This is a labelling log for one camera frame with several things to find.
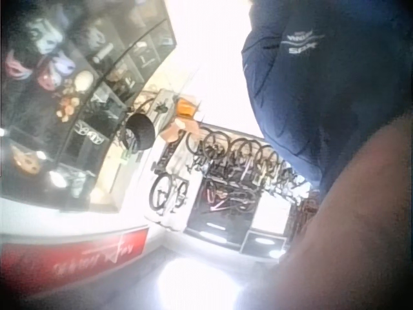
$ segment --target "mountain bike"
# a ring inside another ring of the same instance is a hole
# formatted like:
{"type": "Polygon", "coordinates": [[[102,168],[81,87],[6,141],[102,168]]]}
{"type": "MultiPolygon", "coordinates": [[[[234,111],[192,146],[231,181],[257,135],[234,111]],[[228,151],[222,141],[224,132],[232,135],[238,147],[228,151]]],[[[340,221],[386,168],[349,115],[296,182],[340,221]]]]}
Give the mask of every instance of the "mountain bike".
{"type": "Polygon", "coordinates": [[[187,192],[187,180],[167,172],[161,173],[150,189],[149,206],[161,216],[175,213],[185,204],[187,192]]]}
{"type": "Polygon", "coordinates": [[[226,185],[217,185],[207,180],[205,185],[206,200],[210,206],[208,212],[235,209],[240,213],[252,212],[258,201],[257,194],[251,189],[234,189],[226,185]]]}

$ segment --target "white logo on jacket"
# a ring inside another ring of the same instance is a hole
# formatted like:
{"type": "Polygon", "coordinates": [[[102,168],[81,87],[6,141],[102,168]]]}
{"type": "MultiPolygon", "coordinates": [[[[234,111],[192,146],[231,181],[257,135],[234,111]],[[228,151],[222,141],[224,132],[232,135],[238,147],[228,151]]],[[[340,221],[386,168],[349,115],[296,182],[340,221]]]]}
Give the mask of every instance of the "white logo on jacket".
{"type": "Polygon", "coordinates": [[[318,39],[323,38],[324,35],[315,36],[313,30],[309,32],[295,32],[293,36],[287,36],[287,41],[282,41],[281,44],[292,45],[288,49],[290,54],[300,54],[309,48],[316,48],[318,39]]]}

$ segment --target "glass display case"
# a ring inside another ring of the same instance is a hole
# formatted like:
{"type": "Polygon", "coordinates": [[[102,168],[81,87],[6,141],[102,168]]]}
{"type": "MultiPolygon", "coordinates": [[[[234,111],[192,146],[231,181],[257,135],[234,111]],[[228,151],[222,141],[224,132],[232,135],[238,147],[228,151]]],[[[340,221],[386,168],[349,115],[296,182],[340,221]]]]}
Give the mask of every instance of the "glass display case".
{"type": "Polygon", "coordinates": [[[17,0],[2,9],[1,195],[86,210],[116,132],[176,46],[165,4],[17,0]]]}

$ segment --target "red sign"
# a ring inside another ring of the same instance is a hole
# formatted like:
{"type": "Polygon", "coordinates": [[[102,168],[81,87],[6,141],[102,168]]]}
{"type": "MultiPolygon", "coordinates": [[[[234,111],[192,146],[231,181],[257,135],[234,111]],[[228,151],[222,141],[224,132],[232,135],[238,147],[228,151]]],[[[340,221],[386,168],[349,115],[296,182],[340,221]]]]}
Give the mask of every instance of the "red sign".
{"type": "Polygon", "coordinates": [[[21,294],[55,289],[137,257],[143,252],[147,234],[146,228],[76,243],[4,243],[1,276],[21,294]]]}

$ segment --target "person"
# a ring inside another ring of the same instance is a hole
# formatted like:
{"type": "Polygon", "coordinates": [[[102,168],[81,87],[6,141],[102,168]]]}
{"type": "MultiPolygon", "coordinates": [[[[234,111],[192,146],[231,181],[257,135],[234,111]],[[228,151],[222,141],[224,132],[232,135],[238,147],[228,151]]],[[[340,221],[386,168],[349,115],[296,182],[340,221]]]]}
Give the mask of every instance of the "person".
{"type": "Polygon", "coordinates": [[[235,309],[392,308],[412,291],[412,11],[255,0],[250,21],[242,56],[254,115],[322,203],[276,276],[235,309]]]}

